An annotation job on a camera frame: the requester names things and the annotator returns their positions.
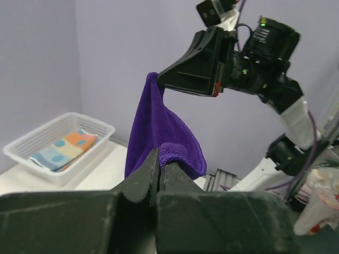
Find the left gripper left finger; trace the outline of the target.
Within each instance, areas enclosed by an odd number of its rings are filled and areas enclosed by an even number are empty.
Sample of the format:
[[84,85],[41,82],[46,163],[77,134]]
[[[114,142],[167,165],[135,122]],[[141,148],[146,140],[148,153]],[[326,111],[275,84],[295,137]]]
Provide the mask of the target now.
[[111,190],[1,197],[1,253],[155,253],[158,149]]

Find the purple towel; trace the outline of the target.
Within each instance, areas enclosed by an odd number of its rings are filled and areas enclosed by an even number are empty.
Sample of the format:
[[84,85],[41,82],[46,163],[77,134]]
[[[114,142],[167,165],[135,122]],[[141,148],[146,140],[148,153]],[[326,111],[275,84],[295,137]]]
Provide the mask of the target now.
[[157,84],[158,73],[150,72],[139,100],[127,148],[124,176],[129,177],[159,149],[161,167],[177,162],[193,180],[207,172],[202,149],[188,126],[163,101],[163,87]]

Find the light blue dotted towel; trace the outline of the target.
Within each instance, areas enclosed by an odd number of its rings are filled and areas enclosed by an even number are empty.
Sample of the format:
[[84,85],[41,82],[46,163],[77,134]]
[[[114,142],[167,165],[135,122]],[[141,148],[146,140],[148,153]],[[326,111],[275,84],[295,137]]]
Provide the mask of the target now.
[[28,161],[49,171],[59,173],[85,154],[98,141],[97,134],[79,129],[32,154]]

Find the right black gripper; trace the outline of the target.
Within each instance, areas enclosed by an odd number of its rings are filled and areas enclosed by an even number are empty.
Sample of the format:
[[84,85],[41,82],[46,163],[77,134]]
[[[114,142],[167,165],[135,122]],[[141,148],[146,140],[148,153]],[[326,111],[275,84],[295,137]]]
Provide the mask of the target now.
[[287,76],[299,40],[300,33],[292,27],[261,17],[256,29],[250,30],[242,50],[236,51],[237,31],[214,26],[197,32],[186,53],[159,73],[157,83],[209,97],[215,87],[217,93],[225,88],[242,93],[299,93],[298,83]]

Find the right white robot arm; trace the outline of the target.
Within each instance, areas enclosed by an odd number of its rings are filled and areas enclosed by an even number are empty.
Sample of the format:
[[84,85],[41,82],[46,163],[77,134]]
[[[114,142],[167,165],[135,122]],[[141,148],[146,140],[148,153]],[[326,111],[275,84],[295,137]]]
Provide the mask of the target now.
[[194,95],[216,97],[224,89],[254,95],[279,115],[285,133],[232,191],[290,188],[328,145],[299,83],[287,76],[299,39],[293,28],[261,17],[242,51],[236,51],[236,30],[213,26],[197,32],[184,56],[157,78],[163,87]]

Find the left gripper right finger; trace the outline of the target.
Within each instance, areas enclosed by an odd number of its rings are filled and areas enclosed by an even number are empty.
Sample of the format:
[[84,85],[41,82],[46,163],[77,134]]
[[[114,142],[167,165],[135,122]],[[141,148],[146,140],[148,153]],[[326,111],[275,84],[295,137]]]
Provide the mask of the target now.
[[157,194],[158,253],[298,253],[288,209],[267,192],[205,192],[177,163]]

